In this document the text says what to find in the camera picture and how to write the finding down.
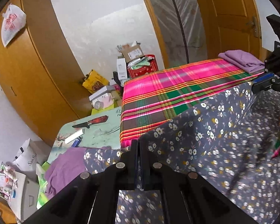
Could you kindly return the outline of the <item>white plastic bag on wardrobe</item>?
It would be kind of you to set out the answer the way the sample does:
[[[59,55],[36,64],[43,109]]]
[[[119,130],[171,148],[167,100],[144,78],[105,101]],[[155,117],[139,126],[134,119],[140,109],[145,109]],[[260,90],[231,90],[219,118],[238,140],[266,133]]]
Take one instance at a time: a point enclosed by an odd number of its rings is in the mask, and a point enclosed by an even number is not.
[[[1,40],[3,46],[7,47],[16,34],[25,27],[27,15],[20,7],[9,4],[2,17]]]

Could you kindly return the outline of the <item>folded purple cloth on bed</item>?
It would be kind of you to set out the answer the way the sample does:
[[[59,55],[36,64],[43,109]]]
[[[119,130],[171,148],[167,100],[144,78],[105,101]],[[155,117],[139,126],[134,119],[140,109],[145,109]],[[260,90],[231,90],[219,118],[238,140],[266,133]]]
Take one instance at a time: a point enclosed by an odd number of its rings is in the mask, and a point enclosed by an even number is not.
[[[218,57],[250,74],[264,70],[265,68],[264,62],[243,50],[228,50],[219,53]]]

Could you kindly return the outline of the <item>red handled knife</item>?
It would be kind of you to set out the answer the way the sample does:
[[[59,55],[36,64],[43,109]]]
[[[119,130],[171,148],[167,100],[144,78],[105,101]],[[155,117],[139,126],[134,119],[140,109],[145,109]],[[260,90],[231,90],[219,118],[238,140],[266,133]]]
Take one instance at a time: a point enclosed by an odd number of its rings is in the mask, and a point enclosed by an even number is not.
[[[108,120],[108,118],[109,117],[107,115],[100,116],[87,122],[73,125],[72,128],[90,128],[91,125],[105,123]]]

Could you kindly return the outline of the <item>yellow gift bag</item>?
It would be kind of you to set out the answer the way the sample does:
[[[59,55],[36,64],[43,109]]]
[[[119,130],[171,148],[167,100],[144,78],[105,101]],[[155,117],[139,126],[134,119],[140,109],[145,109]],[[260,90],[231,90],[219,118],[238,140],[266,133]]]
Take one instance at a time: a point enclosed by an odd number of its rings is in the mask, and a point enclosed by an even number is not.
[[[82,86],[87,89],[91,94],[97,92],[104,86],[109,85],[109,81],[97,73],[95,70],[91,70],[84,78]]]

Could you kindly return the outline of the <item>grey floral garment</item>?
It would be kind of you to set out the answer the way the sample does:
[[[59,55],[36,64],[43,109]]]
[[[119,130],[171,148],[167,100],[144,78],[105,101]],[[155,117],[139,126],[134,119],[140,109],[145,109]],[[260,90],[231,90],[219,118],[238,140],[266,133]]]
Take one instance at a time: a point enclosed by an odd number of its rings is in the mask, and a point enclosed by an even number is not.
[[[258,223],[280,223],[280,93],[243,83],[141,136],[174,171],[195,171]]]

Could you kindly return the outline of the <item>red round bin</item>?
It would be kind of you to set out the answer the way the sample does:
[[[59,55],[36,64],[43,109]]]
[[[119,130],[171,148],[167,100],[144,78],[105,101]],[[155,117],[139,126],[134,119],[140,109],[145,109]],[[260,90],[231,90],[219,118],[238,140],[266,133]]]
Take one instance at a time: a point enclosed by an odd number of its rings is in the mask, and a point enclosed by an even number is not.
[[[131,78],[157,72],[158,65],[154,55],[145,55],[128,63],[127,71]]]

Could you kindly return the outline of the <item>blue lighter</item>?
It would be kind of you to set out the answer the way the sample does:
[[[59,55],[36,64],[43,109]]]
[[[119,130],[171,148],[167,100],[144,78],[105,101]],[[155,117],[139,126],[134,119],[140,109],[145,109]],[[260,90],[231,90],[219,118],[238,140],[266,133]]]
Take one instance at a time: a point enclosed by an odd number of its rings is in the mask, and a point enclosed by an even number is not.
[[[80,144],[81,142],[82,142],[82,137],[80,136],[80,137],[78,137],[78,138],[76,138],[76,139],[74,140],[74,142],[73,142],[73,144],[71,145],[71,147],[76,148],[76,147],[79,146],[79,144]]]

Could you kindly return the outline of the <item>pink plaid bed sheet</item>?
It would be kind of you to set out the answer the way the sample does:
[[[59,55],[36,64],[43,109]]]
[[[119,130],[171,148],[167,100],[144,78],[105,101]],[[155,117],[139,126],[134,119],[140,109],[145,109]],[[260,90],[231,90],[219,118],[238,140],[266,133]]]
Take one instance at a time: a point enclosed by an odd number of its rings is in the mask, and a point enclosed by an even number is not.
[[[197,159],[223,138],[238,139],[235,127],[253,104],[274,91],[252,92],[255,73],[214,59],[165,69],[124,84],[120,145],[145,136],[150,149]]]

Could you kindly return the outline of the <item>white paper shopping bag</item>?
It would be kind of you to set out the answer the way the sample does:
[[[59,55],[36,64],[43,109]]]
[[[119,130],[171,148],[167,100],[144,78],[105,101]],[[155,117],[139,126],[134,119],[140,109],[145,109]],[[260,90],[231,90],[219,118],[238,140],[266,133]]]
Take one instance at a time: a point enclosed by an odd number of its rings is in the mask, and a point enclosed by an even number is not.
[[[12,166],[32,181],[36,181],[36,164],[42,165],[48,159],[50,151],[51,147],[44,142],[27,139],[19,148]]]

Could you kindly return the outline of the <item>pink and white box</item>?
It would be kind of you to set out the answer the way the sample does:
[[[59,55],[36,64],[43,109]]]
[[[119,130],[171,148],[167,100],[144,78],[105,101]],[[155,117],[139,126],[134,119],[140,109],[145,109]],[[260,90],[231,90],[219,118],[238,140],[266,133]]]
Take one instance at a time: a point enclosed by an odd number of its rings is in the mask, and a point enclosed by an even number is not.
[[[92,100],[92,105],[96,110],[102,110],[113,105],[114,99],[111,93],[105,93]]]

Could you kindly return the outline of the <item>purple cloth on table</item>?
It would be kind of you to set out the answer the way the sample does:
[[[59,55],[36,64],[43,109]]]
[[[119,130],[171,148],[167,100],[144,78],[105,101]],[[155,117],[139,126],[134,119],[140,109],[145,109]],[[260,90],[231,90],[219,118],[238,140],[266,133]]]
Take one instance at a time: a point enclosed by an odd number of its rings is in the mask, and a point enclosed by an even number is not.
[[[70,147],[50,164],[45,172],[47,181],[46,196],[54,197],[66,185],[81,173],[87,171],[96,174],[104,171],[115,162],[117,152],[110,147],[104,148],[73,148]]]

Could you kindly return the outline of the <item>white flat box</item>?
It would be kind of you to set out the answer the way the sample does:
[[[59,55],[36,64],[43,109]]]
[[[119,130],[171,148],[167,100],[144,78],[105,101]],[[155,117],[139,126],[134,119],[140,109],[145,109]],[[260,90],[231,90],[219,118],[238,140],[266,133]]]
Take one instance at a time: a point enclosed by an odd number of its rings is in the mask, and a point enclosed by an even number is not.
[[[98,91],[96,91],[95,93],[93,93],[92,95],[89,96],[89,100],[92,101],[98,97],[100,97],[101,95],[108,93],[110,91],[114,91],[115,87],[113,85],[106,85],[103,86],[101,89],[99,89]]]

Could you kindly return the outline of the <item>white drawer cabinet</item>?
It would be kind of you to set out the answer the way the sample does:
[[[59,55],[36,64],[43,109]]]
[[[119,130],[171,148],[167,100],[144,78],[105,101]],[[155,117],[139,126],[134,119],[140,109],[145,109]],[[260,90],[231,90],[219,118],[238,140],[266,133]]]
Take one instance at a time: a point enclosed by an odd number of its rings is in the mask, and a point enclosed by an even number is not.
[[[18,179],[15,190],[15,197],[9,199],[9,207],[20,221],[25,221],[37,211],[37,198],[39,184],[29,179],[25,174],[15,172]]]

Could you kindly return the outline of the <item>white rectangular stick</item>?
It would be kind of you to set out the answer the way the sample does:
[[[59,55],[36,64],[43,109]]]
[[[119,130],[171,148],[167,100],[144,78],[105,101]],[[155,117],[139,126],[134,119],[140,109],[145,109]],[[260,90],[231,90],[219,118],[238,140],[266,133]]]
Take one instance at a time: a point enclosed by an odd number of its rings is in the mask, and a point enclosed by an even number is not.
[[[67,138],[65,138],[65,144],[69,144],[70,142],[76,140],[76,138],[82,136],[84,134],[84,129],[80,129],[76,131],[75,133],[71,134]]]

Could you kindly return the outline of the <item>wooden door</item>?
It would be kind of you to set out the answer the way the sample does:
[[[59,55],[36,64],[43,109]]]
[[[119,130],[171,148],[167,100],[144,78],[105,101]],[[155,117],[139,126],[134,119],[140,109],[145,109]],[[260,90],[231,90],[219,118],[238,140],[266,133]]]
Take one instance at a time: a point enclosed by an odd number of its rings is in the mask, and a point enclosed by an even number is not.
[[[260,57],[262,38],[255,0],[197,0],[207,46],[214,59],[227,50],[243,50]]]

